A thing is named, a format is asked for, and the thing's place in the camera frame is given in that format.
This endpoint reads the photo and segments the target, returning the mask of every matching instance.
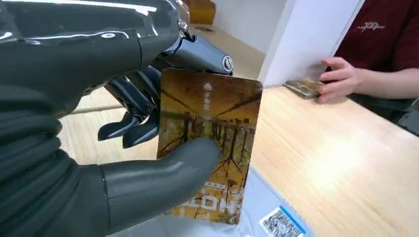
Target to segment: maroon shirt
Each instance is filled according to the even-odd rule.
[[[336,56],[356,68],[419,68],[419,0],[365,0]]]

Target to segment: printed card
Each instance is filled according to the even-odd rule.
[[[222,151],[202,189],[170,214],[238,224],[261,97],[257,80],[163,72],[158,158],[198,137],[214,139]]]

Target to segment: barcode label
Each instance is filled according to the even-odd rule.
[[[303,237],[305,231],[282,207],[276,208],[260,220],[270,237]]]

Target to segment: robotic hand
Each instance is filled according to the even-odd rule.
[[[103,237],[203,185],[221,156],[209,139],[156,161],[78,165],[57,138],[58,119],[104,86],[127,113],[98,139],[135,146],[158,134],[162,69],[231,74],[188,17],[181,0],[0,0],[0,236]]]

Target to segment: person's finger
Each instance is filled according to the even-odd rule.
[[[320,76],[321,81],[329,81],[329,80],[343,80],[354,76],[354,72],[351,68],[343,68],[338,69],[336,71],[330,71],[323,73]]]
[[[326,94],[326,93],[331,93],[331,92],[336,92],[336,91],[345,91],[351,88],[351,86],[352,86],[351,79],[345,79],[345,80],[340,80],[337,82],[332,82],[326,85],[322,85],[319,88],[319,92],[320,94]]]
[[[335,91],[335,92],[330,92],[330,93],[322,94],[319,97],[319,103],[320,104],[324,104],[324,103],[327,103],[330,100],[347,96],[348,94],[349,93],[346,90],[341,90],[341,91]]]
[[[351,66],[346,60],[341,57],[332,57],[325,60],[322,60],[322,64],[332,69],[341,69]]]

